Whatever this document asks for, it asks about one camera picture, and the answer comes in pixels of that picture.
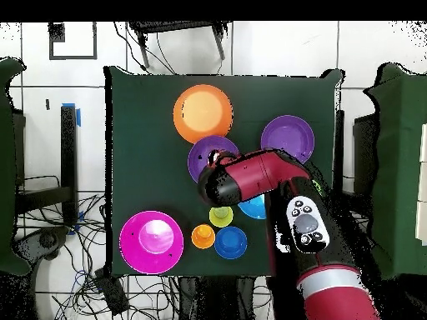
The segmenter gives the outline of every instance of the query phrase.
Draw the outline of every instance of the yellow-green cup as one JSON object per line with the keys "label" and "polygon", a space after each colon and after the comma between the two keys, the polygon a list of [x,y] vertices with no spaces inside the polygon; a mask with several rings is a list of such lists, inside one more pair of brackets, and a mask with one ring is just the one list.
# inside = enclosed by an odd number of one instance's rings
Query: yellow-green cup
{"label": "yellow-green cup", "polygon": [[227,227],[233,221],[231,207],[212,207],[209,211],[209,221],[218,228]]}

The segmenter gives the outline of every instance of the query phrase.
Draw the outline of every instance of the white tile floor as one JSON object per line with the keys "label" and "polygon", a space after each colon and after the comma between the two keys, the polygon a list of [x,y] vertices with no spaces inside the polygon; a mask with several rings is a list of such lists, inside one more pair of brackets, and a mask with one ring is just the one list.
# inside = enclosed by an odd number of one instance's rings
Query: white tile floor
{"label": "white tile floor", "polygon": [[[141,52],[118,22],[118,32],[128,38],[132,53],[143,62]],[[224,75],[319,76],[325,70],[345,70],[341,108],[345,110],[344,175],[354,176],[352,127],[355,118],[374,111],[373,103],[362,90],[374,84],[377,68],[382,63],[398,62],[416,73],[427,71],[427,48],[423,37],[425,25],[414,22],[235,22],[224,34],[225,60],[222,63],[209,27],[166,32],[158,35],[161,48],[173,70],[185,73],[219,73]],[[55,55],[91,55],[92,23],[65,23],[65,42],[53,45]],[[132,59],[131,51],[120,38],[112,22],[97,23],[98,60],[49,60],[47,23],[0,23],[0,57],[21,58],[27,67],[23,75],[11,82],[9,94],[16,108],[27,116],[26,177],[54,174],[59,168],[59,109],[62,103],[75,103],[81,109],[78,128],[79,197],[87,198],[104,190],[104,101],[103,66],[116,65],[131,73],[143,73]],[[148,49],[163,60],[155,35],[148,35]],[[150,72],[166,73],[166,68],[148,54]],[[46,99],[50,108],[46,108]],[[54,180],[32,180],[27,188],[55,186]],[[352,191],[351,179],[344,188]],[[101,220],[98,210],[91,218]],[[26,220],[26,226],[39,222]],[[104,235],[96,236],[98,243]],[[67,246],[81,269],[81,246],[75,236],[68,236]],[[92,245],[94,267],[105,261],[105,247]],[[65,248],[52,262],[44,261],[38,271],[37,301],[41,320],[53,320],[60,302],[67,299],[74,283],[70,255]],[[264,279],[257,280],[257,285]],[[144,288],[158,282],[158,277],[138,277]],[[125,283],[129,298],[140,292],[135,278]],[[152,287],[153,293],[159,288]],[[262,287],[254,295],[255,306],[268,301]],[[164,306],[166,299],[159,306]],[[132,298],[137,307],[151,306],[148,295]],[[170,307],[162,318],[172,317]],[[269,305],[256,308],[258,320],[274,320]],[[105,320],[112,320],[108,315]],[[135,314],[133,320],[147,320]]]}

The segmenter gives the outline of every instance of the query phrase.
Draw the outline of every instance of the black chair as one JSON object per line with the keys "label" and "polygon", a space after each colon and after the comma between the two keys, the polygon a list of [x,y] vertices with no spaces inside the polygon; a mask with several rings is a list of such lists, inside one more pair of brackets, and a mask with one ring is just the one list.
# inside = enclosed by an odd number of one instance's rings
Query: black chair
{"label": "black chair", "polygon": [[221,41],[224,36],[224,29],[227,28],[227,23],[231,21],[157,21],[157,22],[138,22],[130,21],[129,26],[135,31],[138,38],[138,43],[143,54],[143,64],[146,68],[149,68],[149,62],[146,52],[146,35],[149,33],[160,33],[167,31],[176,31],[179,29],[188,28],[200,28],[200,27],[212,27],[213,35],[215,36],[215,42],[217,43],[219,56],[221,60],[225,59],[223,45]]}

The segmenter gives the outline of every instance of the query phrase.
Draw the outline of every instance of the plate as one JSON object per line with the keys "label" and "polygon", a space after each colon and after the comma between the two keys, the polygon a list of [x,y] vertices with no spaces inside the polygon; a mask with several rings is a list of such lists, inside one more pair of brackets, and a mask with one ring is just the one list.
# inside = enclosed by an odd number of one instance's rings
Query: plate
{"label": "plate", "polygon": [[305,163],[314,149],[313,130],[300,117],[277,117],[265,127],[261,136],[261,148],[283,149],[301,163]]}
{"label": "plate", "polygon": [[191,178],[197,182],[198,176],[208,164],[208,156],[213,150],[225,150],[238,154],[239,150],[226,137],[208,136],[198,140],[188,154],[188,171]]}
{"label": "plate", "polygon": [[264,220],[267,217],[265,215],[264,195],[259,195],[248,201],[241,202],[238,206],[240,210],[250,218]]}
{"label": "plate", "polygon": [[173,107],[173,124],[189,143],[210,135],[225,136],[232,122],[231,102],[214,86],[192,86],[179,96]]}
{"label": "plate", "polygon": [[164,273],[183,254],[183,233],[166,213],[144,211],[124,224],[119,246],[124,261],[135,271]]}

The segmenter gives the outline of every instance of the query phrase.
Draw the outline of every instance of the orange cup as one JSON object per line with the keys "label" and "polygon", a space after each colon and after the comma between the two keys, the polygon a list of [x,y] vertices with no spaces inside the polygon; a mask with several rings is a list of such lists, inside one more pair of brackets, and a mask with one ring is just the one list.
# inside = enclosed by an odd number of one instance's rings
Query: orange cup
{"label": "orange cup", "polygon": [[215,232],[207,224],[198,225],[191,233],[191,241],[199,249],[206,249],[215,243]]}
{"label": "orange cup", "polygon": [[173,107],[173,124],[190,143],[211,135],[225,136],[231,128],[233,108],[227,95],[210,85],[185,90]]}

